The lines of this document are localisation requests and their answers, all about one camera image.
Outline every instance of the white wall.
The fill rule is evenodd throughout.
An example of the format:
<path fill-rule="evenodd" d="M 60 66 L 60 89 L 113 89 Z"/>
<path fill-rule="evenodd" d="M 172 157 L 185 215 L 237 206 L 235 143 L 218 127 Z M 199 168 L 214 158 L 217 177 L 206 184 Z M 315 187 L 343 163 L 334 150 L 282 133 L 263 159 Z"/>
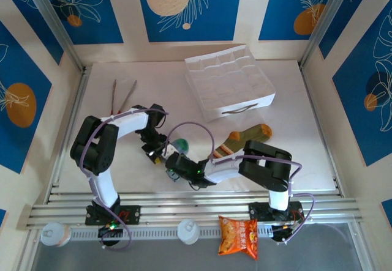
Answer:
<path fill-rule="evenodd" d="M 182 61 L 235 45 L 248 44 L 256 59 L 299 60 L 307 40 L 259 42 L 268 0 L 240 0 L 234 40 L 230 42 L 149 43 L 140 0 L 110 0 L 124 44 L 77 45 L 87 65 L 94 62 Z"/>
<path fill-rule="evenodd" d="M 317 50 L 304 71 L 343 186 L 358 201 L 382 270 L 392 266 L 392 229 L 381 207 L 392 198 L 392 155 L 364 165 L 332 77 L 388 1 L 363 0 L 326 60 Z"/>
<path fill-rule="evenodd" d="M 66 56 L 58 66 L 12 0 L 0 0 L 0 21 L 52 83 L 36 134 L 21 174 L 0 166 L 0 208 L 8 216 L 0 233 L 0 269 L 11 270 L 26 231 L 23 217 L 46 189 L 61 140 L 59 128 L 70 94 L 76 90 L 78 72 Z"/>

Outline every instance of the white storage box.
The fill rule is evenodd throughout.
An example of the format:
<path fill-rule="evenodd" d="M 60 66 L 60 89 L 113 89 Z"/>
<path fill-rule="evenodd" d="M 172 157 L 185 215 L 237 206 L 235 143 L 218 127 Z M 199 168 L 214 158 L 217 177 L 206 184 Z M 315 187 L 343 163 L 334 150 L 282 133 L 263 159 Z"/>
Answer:
<path fill-rule="evenodd" d="M 268 106 L 275 88 L 247 46 L 185 59 L 186 78 L 206 122 Z"/>

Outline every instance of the box handle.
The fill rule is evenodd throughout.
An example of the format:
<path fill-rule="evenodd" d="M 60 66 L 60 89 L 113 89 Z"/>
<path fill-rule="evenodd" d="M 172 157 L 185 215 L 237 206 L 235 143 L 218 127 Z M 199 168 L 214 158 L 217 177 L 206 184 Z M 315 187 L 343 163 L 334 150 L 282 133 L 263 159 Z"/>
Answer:
<path fill-rule="evenodd" d="M 252 105 L 249 105 L 249 106 L 246 106 L 244 108 L 237 109 L 237 110 L 231 110 L 231 111 L 222 112 L 222 114 L 238 114 L 238 113 L 242 113 L 242 112 L 245 112 L 246 110 L 248 110 L 248 109 L 250 109 L 250 108 L 252 108 L 254 106 L 257 106 L 257 105 L 258 105 L 258 103 L 252 104 Z"/>

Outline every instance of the green and orange sock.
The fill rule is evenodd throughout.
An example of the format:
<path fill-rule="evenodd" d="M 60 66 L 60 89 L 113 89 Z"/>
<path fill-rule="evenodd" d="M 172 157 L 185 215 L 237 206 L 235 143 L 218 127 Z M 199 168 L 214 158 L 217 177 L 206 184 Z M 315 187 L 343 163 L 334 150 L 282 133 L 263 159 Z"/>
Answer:
<path fill-rule="evenodd" d="M 243 132 L 231 132 L 223 144 L 214 151 L 214 158 L 222 158 L 241 150 L 249 140 L 264 143 L 272 137 L 272 130 L 266 124 L 258 124 Z"/>

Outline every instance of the orange chip bag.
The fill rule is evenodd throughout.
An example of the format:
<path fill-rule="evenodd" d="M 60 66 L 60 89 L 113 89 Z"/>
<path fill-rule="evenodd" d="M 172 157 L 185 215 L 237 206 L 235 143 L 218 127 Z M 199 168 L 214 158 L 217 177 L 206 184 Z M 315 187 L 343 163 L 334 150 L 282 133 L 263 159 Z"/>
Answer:
<path fill-rule="evenodd" d="M 219 223 L 222 231 L 222 242 L 218 255 L 242 251 L 255 260 L 258 259 L 257 219 L 234 220 L 219 216 Z"/>

